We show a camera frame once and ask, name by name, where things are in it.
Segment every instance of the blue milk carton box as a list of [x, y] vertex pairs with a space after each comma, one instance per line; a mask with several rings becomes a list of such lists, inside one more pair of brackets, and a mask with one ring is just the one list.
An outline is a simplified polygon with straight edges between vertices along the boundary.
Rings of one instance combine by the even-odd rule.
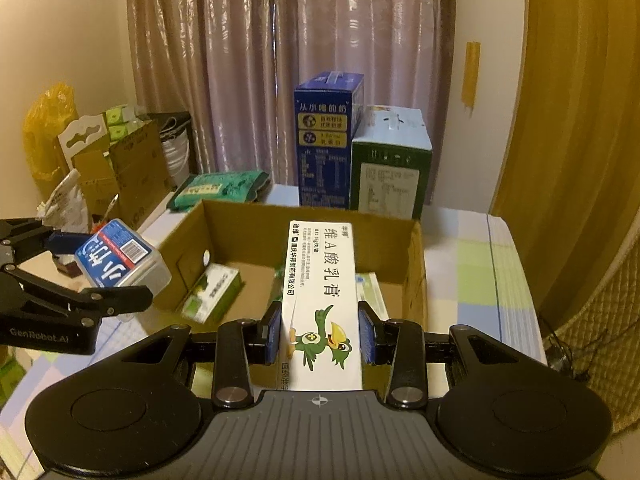
[[296, 87], [294, 101], [300, 205], [348, 208], [364, 76], [322, 72]]

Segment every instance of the gray ribbed panel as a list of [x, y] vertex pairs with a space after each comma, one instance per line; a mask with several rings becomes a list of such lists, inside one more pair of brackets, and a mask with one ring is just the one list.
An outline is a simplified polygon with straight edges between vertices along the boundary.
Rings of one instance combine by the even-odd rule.
[[[327, 401], [322, 406], [319, 395]], [[49, 473], [47, 480], [62, 480]], [[488, 480], [452, 456], [423, 416], [372, 392], [266, 392], [216, 416], [187, 453], [140, 480]], [[595, 480], [590, 473], [574, 480]]]

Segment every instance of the woven mat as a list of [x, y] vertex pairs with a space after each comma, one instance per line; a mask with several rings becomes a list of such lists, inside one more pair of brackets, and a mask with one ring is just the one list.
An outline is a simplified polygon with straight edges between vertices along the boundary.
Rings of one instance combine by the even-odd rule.
[[574, 369], [589, 369], [589, 387], [606, 403], [618, 433], [640, 420], [640, 241], [602, 288], [558, 330], [574, 352]]

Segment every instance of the yellow plastic bag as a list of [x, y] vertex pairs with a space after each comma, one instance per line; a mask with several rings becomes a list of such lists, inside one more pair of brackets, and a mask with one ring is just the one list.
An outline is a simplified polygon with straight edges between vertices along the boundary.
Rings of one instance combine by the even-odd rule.
[[38, 97], [24, 118], [22, 143], [27, 163], [45, 200], [69, 172], [57, 136], [77, 118], [74, 90], [64, 83]]

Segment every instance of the clear plastic container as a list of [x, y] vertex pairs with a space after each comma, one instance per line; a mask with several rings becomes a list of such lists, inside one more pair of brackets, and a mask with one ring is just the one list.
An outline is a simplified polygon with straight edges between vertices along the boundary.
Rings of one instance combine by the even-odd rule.
[[146, 285], [156, 297], [171, 281], [159, 251], [121, 220], [112, 220], [75, 254], [93, 286]]

